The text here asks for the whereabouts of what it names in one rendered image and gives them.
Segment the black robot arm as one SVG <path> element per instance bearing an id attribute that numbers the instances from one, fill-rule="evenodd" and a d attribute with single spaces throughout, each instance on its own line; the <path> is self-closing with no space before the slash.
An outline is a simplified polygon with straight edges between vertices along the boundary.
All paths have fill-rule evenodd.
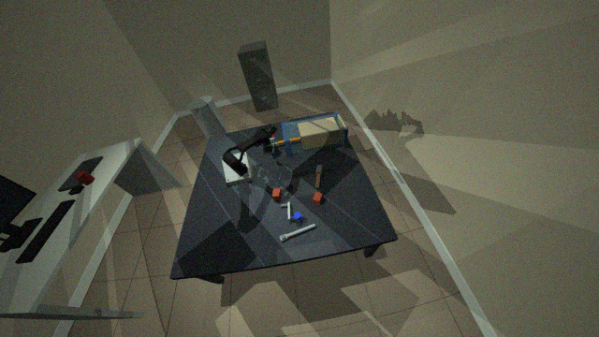
<path id="1" fill-rule="evenodd" d="M 277 127 L 274 127 L 272 124 L 270 124 L 266 129 L 262 128 L 257 130 L 256 134 L 252 138 L 242 143 L 238 143 L 236 147 L 230 148 L 224 152 L 222 154 L 222 160 L 227 163 L 239 176 L 243 176 L 243 174 L 247 173 L 248 171 L 247 166 L 241 162 L 243 154 L 254 145 L 259 146 L 259 144 L 267 142 L 276 130 Z M 236 158 L 231 152 L 231 150 L 234 149 L 238 149 L 241 152 L 240 159 Z"/>

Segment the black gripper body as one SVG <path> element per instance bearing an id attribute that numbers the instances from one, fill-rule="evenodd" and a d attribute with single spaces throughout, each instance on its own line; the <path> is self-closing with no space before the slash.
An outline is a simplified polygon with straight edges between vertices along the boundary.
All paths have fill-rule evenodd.
<path id="1" fill-rule="evenodd" d="M 258 129 L 262 129 L 262 128 L 266 129 L 267 127 L 264 125 L 264 126 L 260 126 Z M 266 146 L 266 147 L 263 148 L 263 152 L 264 153 L 272 152 L 272 147 L 268 146 L 270 144 L 270 139 L 268 139 L 267 142 L 263 142 L 263 143 L 264 143 L 264 146 Z"/>

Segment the orange block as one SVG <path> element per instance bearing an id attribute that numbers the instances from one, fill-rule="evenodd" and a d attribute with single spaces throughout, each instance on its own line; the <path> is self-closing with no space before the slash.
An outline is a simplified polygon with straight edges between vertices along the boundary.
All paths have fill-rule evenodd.
<path id="1" fill-rule="evenodd" d="M 281 200 L 281 194 L 282 194 L 282 192 L 281 192 L 280 188 L 273 189 L 273 192 L 272 192 L 273 200 Z"/>
<path id="2" fill-rule="evenodd" d="M 323 194 L 322 193 L 315 192 L 314 198 L 313 198 L 313 204 L 320 205 L 321 201 L 322 201 L 322 198 L 323 198 Z"/>

